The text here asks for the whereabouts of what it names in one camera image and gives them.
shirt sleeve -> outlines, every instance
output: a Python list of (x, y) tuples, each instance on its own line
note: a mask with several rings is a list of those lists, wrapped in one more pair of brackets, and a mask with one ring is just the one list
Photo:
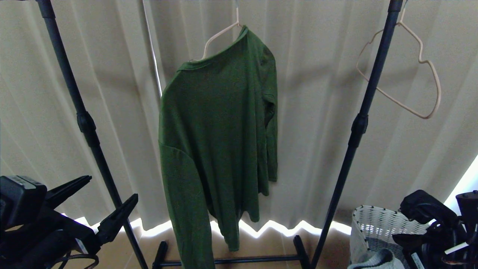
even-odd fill
[(262, 99), (264, 100), (267, 169), (269, 181), (277, 181), (277, 70), (272, 52), (264, 47), (262, 65)]
[(169, 216), (185, 269), (214, 269), (211, 226), (201, 179), (185, 152), (160, 143)]

clothing rack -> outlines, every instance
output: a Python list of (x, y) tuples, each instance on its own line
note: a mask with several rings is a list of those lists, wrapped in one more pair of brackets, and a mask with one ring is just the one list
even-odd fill
[[(55, 14), (54, 14), (52, 4), (50, 0), (37, 0), (37, 2), (40, 8), (42, 17), (45, 20), (46, 28), (48, 30), (48, 34), (50, 36), (50, 40), (52, 42), (52, 45), (55, 51), (58, 64), (60, 65), (60, 69), (65, 79), (66, 86), (68, 87), (70, 97), (76, 109), (76, 119), (78, 122), (78, 127), (80, 128), (80, 131), (85, 136), (88, 146), (90, 147), (91, 152), (93, 153), (98, 169), (108, 189), (108, 193), (111, 199), (113, 200), (113, 204), (115, 205), (115, 207), (118, 208), (119, 206), (122, 205), (121, 198), (119, 196), (118, 189), (116, 188), (111, 172), (108, 168), (108, 164), (106, 162), (105, 156), (103, 155), (103, 151), (101, 150), (99, 138), (96, 133), (95, 123), (93, 121), (93, 118), (88, 113), (88, 111), (86, 111), (85, 105), (81, 98), (81, 94), (78, 90), (78, 86), (76, 85), (75, 77), (73, 76), (73, 71), (68, 61), (65, 47), (63, 46), (60, 32), (58, 30), (58, 25), (56, 24)], [(390, 0), (385, 27), (382, 34), (382, 38), (380, 40), (377, 56), (373, 64), (370, 80), (365, 92), (365, 96), (362, 102), (362, 106), (360, 108), (360, 112), (358, 113), (358, 115), (356, 116), (352, 124), (352, 129), (351, 129), (352, 132), (350, 134), (350, 138), (348, 141), (348, 148), (345, 154), (344, 161), (342, 163), (342, 168), (340, 169), (340, 173), (337, 179), (334, 193), (332, 195), (332, 199), (330, 201), (329, 208), (327, 211), (324, 228), (322, 230), (319, 242), (317, 244), (317, 249), (314, 252), (312, 262), (309, 262), (309, 257), (305, 251), (305, 248), (300, 236), (296, 235), (293, 239), (293, 243), (297, 251), (296, 255), (251, 257), (251, 258), (224, 258), (224, 259), (216, 259), (214, 262), (215, 264), (298, 260), (300, 261), (302, 269), (315, 269), (317, 267), (320, 255), (324, 248), (328, 231), (330, 229), (330, 225), (332, 224), (334, 214), (337, 210), (337, 205), (340, 200), (342, 190), (347, 180), (348, 172), (352, 165), (355, 152), (360, 144), (362, 135), (365, 133), (367, 129), (367, 125), (369, 121), (368, 113), (373, 100), (373, 96), (375, 94), (375, 90), (377, 88), (377, 85), (383, 70), (383, 66), (385, 64), (385, 58), (387, 57), (387, 53), (390, 48), (391, 38), (393, 36), (393, 31), (395, 29), (395, 25), (398, 19), (398, 14), (400, 13), (400, 10), (402, 7), (402, 2), (403, 0)], [(134, 253), (136, 255), (136, 258), (139, 261), (141, 269), (147, 269), (148, 265), (146, 264), (146, 261), (138, 245), (138, 241), (136, 240), (136, 237), (134, 236), (133, 229), (129, 221), (126, 221), (123, 227), (125, 228), (126, 235), (128, 239), (130, 240), (131, 246), (133, 247)], [(162, 241), (158, 247), (158, 252), (156, 254), (156, 258), (152, 265), (153, 269), (161, 269), (162, 267), (170, 267), (170, 266), (181, 266), (181, 262), (179, 261), (164, 261), (167, 249), (168, 249), (167, 243), (165, 241)]]

white label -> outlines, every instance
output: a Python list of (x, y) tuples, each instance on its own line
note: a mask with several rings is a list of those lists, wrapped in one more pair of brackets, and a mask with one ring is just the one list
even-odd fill
[(85, 245), (83, 244), (83, 242), (81, 242), (81, 240), (78, 239), (78, 238), (75, 238), (75, 240), (76, 240), (76, 242), (78, 243), (78, 246), (80, 247), (81, 252), (83, 252), (83, 254), (88, 254), (87, 248), (85, 247)]
[(33, 184), (31, 184), (30, 182), (22, 179), (19, 176), (8, 176), (8, 178), (10, 178), (14, 182), (18, 183), (19, 185), (22, 185), (26, 190), (36, 189), (36, 187)]
[(33, 185), (37, 185), (37, 186), (42, 186), (43, 184), (41, 184), (40, 182), (36, 181), (36, 180), (33, 180), (32, 178), (29, 178), (27, 176), (20, 176), (22, 179), (30, 182), (31, 184)]
[(417, 266), (418, 269), (425, 269), (425, 266), (423, 266), (423, 263), (420, 260), (420, 257), (418, 257), (418, 254), (416, 254), (416, 252), (412, 254), (412, 259), (415, 262), (415, 265)]

shirt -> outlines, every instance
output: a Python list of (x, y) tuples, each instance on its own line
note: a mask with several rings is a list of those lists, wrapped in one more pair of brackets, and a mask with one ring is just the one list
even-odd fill
[(258, 193), (277, 180), (277, 71), (244, 26), (222, 52), (186, 62), (161, 99), (159, 147), (184, 268), (214, 268), (208, 211), (231, 251), (239, 219), (259, 221)]

gray towel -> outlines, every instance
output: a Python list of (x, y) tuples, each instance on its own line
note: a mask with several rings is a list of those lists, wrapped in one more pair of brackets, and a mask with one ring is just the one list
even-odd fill
[(404, 269), (404, 267), (390, 250), (383, 248), (367, 261), (349, 265), (347, 269)]

